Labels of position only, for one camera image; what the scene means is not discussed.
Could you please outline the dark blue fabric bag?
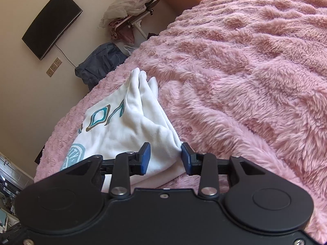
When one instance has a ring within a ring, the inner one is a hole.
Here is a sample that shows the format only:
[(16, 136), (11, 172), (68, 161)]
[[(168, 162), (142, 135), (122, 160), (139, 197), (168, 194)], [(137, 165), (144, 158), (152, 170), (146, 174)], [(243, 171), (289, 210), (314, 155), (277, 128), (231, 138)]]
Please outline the dark blue fabric bag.
[(75, 68), (75, 75), (82, 79), (91, 91), (107, 74), (114, 71), (128, 58), (114, 43), (98, 46)]

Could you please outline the pink fluffy blanket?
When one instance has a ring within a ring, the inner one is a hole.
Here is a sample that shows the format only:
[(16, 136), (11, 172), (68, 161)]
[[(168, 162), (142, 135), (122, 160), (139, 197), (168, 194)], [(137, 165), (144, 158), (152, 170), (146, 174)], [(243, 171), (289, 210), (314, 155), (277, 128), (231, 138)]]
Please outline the pink fluffy blanket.
[(204, 0), (184, 11), (57, 123), (35, 181), (59, 171), (86, 110), (134, 68), (157, 79), (194, 149), (239, 154), (306, 189), (306, 232), (326, 242), (326, 0)]

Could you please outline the beige wall sockets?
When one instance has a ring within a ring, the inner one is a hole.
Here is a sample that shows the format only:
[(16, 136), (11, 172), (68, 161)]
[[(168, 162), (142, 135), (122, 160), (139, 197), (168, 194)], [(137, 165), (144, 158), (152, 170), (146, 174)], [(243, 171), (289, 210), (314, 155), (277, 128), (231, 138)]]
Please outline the beige wall sockets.
[(60, 58), (56, 58), (54, 62), (50, 65), (49, 69), (47, 70), (47, 75), (52, 77), (53, 74), (56, 72), (57, 68), (62, 64), (62, 60)]

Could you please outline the white plastic garment cover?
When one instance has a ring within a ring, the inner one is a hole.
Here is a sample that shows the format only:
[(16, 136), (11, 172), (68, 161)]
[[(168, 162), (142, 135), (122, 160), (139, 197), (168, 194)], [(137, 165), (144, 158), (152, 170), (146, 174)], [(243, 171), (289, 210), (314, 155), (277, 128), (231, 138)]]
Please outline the white plastic garment cover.
[(99, 27), (106, 28), (115, 19), (137, 16), (146, 10), (146, 3), (151, 0), (116, 0), (105, 11)]

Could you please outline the black wall television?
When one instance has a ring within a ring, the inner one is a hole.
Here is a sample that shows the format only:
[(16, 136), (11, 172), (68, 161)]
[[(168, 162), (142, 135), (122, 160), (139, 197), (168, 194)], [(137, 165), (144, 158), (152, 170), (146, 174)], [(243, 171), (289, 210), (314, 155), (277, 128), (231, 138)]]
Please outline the black wall television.
[(82, 12), (74, 0), (50, 0), (32, 21), (22, 41), (42, 60)]

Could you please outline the white plastic shopping bag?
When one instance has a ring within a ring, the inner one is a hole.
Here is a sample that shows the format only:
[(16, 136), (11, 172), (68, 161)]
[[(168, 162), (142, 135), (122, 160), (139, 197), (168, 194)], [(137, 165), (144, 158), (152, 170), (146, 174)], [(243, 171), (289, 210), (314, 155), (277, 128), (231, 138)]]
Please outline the white plastic shopping bag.
[(138, 48), (132, 47), (130, 45), (124, 45), (124, 50), (128, 53), (129, 56), (131, 56), (136, 49)]

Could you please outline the white printed t-shirt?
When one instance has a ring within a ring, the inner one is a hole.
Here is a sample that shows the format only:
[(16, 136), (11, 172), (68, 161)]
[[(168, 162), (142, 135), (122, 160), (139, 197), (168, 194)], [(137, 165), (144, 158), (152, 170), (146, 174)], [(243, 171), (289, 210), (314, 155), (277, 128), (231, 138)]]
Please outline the white printed t-shirt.
[(123, 85), (86, 111), (62, 169), (92, 155), (107, 160), (138, 151), (145, 142), (151, 145), (149, 166), (145, 175), (130, 178), (132, 188), (157, 188), (184, 173), (182, 143), (158, 102), (156, 78), (135, 68)]

